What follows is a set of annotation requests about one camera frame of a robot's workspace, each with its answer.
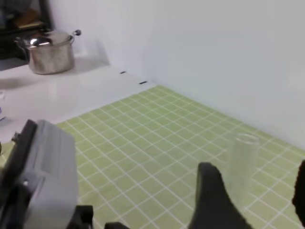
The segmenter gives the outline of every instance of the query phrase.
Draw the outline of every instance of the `green grid mat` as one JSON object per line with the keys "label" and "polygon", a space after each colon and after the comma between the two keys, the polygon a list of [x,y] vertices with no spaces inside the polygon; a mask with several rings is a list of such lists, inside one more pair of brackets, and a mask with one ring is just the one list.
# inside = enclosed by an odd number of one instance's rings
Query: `green grid mat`
{"label": "green grid mat", "polygon": [[165,87],[58,126],[75,137],[79,201],[94,206],[95,228],[108,221],[132,229],[186,228],[198,163],[210,161],[223,171],[225,151],[238,132],[261,142],[246,198],[248,221],[255,229],[301,227],[291,198],[305,152]]}

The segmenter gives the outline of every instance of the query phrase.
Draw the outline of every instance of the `pot handle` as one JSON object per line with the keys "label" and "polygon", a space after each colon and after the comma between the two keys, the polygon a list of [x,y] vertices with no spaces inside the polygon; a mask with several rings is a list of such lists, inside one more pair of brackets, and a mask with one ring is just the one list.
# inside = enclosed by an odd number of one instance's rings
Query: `pot handle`
{"label": "pot handle", "polygon": [[75,36],[81,36],[81,31],[80,30],[73,31],[72,36],[70,38],[70,44],[73,44],[73,42],[75,41]]}
{"label": "pot handle", "polygon": [[16,37],[15,40],[14,40],[14,42],[15,42],[15,43],[17,44],[17,46],[23,51],[26,61],[27,61],[27,62],[30,62],[30,61],[29,61],[29,56],[28,56],[28,53],[27,53],[27,49],[26,49],[26,47],[25,47],[25,45],[24,45],[24,42],[23,42],[22,38]]}

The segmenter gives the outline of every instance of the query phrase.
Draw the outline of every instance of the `transparent cylinder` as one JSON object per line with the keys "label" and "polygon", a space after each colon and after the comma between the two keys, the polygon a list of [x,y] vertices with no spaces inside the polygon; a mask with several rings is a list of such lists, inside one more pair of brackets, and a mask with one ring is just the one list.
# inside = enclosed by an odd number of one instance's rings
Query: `transparent cylinder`
{"label": "transparent cylinder", "polygon": [[228,167],[224,183],[231,201],[240,212],[244,210],[244,198],[248,192],[258,149],[258,137],[238,133],[234,136],[228,152]]}

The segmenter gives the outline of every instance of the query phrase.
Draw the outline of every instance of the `metal screw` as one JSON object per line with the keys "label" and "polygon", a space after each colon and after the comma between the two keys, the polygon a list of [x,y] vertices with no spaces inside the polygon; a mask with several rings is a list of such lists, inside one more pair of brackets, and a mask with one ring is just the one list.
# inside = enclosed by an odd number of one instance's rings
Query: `metal screw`
{"label": "metal screw", "polygon": [[28,181],[28,180],[25,180],[22,184],[23,184],[24,186],[28,186],[28,185],[29,185],[29,181]]}

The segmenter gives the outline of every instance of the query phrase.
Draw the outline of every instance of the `gray plastic housing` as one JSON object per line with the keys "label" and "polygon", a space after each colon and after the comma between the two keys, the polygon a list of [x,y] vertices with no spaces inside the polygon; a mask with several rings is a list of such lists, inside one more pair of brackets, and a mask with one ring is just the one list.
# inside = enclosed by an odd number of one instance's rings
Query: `gray plastic housing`
{"label": "gray plastic housing", "polygon": [[74,138],[40,120],[20,182],[32,193],[25,229],[65,229],[77,205]]}

